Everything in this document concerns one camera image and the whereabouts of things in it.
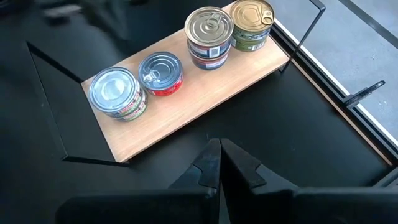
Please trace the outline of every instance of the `metal lid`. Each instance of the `metal lid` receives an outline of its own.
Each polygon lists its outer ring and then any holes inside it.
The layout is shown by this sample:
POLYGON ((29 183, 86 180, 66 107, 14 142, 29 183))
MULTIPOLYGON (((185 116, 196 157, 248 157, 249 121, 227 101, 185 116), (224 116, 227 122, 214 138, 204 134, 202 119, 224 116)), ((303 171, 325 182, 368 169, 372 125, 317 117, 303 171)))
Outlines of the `metal lid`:
POLYGON ((104 112, 117 112, 134 98, 139 84, 132 73, 121 67, 106 68, 91 82, 91 103, 104 112))
POLYGON ((202 7, 185 21, 185 33, 195 44, 213 47, 227 41, 233 31, 232 18, 217 7, 202 7))
POLYGON ((234 24, 248 32, 261 32, 274 22, 272 6, 265 1, 239 0, 231 8, 234 24))
POLYGON ((150 90, 165 90, 182 75, 181 61, 170 52, 156 52, 139 64, 139 80, 150 90))

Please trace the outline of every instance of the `stack of cans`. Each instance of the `stack of cans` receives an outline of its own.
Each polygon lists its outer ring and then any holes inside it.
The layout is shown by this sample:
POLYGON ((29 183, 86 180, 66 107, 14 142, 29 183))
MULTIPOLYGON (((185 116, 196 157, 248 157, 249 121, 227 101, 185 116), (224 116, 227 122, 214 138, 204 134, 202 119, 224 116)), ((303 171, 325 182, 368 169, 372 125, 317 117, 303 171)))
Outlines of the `stack of cans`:
POLYGON ((118 121, 132 121, 147 107, 147 96, 127 69, 112 67, 94 77, 89 89, 91 104, 118 121))
POLYGON ((231 8, 234 22, 232 46, 244 52, 260 49, 274 23, 272 6, 260 0, 239 0, 231 8))
POLYGON ((201 69, 220 68, 228 58, 233 32, 232 18, 217 7, 193 11, 185 21, 192 62, 201 69))
POLYGON ((149 93, 169 96, 181 87, 181 61, 170 52, 153 53, 140 63, 139 79, 149 93))

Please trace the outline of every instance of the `tin can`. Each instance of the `tin can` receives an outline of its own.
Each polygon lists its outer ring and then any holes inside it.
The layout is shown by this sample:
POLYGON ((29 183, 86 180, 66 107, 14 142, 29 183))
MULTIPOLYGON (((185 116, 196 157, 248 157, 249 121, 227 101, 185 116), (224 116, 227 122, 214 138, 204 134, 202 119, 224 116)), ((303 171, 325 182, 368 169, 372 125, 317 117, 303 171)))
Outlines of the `tin can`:
POLYGON ((155 96, 168 96, 182 84, 181 61, 170 52, 156 52, 139 65, 139 80, 155 96))
POLYGON ((212 59, 206 59, 206 58, 201 58, 199 56, 197 56, 196 54, 194 54, 192 52, 192 49, 190 48, 190 46, 188 46, 189 49, 189 53, 191 55, 192 58, 192 62, 200 69, 204 69, 204 70, 214 70, 217 68, 220 68, 221 66, 224 65, 226 59, 228 58, 228 51, 223 54, 222 56, 218 57, 218 58, 212 58, 212 59))
POLYGON ((274 10, 268 2, 239 0, 230 13, 234 22, 232 46, 246 52, 264 46, 275 19, 274 10))
POLYGON ((130 114, 127 114, 121 118, 117 118, 118 121, 132 121, 138 118, 142 113, 145 112, 147 108, 148 98, 145 92, 142 94, 141 101, 139 102, 139 106, 130 114))
POLYGON ((139 82, 129 70, 121 67, 100 71, 89 89, 92 105, 114 118, 134 111, 138 107, 141 95, 139 82))
POLYGON ((185 21, 184 31, 194 54, 202 58, 217 58, 228 51, 233 31, 231 16, 217 7, 202 7, 185 21))

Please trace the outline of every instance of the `can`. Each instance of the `can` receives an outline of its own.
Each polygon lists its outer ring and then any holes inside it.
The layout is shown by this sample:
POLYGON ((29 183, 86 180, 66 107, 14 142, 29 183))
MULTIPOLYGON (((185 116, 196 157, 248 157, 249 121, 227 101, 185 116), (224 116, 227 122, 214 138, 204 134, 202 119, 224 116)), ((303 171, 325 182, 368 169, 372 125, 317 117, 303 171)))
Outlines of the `can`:
POLYGON ((134 111, 142 90, 134 75, 122 67, 105 68, 90 84, 91 104, 108 116, 117 118, 134 111))
POLYGON ((139 64, 139 80, 155 96, 169 96, 182 84, 181 61, 170 52, 156 52, 139 64))
POLYGON ((185 21, 184 31, 194 54, 217 58, 228 51, 233 32, 231 16, 218 7, 202 7, 185 21))
POLYGON ((148 97, 145 94, 145 92, 143 92, 141 101, 139 102, 139 106, 130 114, 127 114, 121 118, 117 118, 117 120, 118 121, 132 121, 132 120, 138 118, 142 113, 145 112, 145 109, 147 108, 147 104, 148 104, 148 97))
POLYGON ((221 66, 224 65, 226 59, 228 58, 228 51, 223 54, 222 56, 218 57, 218 58, 212 58, 212 59, 207 59, 207 58, 201 58, 199 56, 197 56, 196 54, 194 54, 192 52, 192 49, 190 48, 190 46, 188 46, 189 49, 189 53, 191 55, 192 58, 192 62, 200 69, 204 69, 204 70, 214 70, 217 68, 220 68, 221 66))
POLYGON ((268 2, 239 0, 231 7, 230 14, 234 22, 232 46, 246 52, 264 46, 275 19, 268 2))

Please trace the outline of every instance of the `can lid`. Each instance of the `can lid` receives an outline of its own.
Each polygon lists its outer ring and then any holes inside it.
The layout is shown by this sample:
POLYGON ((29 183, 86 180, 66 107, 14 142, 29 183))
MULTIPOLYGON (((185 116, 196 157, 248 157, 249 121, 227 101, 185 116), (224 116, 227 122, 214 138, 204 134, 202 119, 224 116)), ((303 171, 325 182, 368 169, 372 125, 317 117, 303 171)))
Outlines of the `can lid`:
POLYGON ((181 61, 170 52, 153 53, 139 64, 139 80, 150 90, 166 90, 181 75, 181 61))
POLYGON ((233 22, 231 16, 220 8, 202 7, 187 17, 184 30, 193 43, 213 47, 231 37, 233 22))
POLYGON ((275 13, 265 1, 239 0, 231 8, 234 24, 248 32, 261 32, 274 23, 275 13))
POLYGON ((91 82, 91 103, 104 112, 117 112, 134 98, 139 84, 133 74, 121 67, 106 68, 91 82))

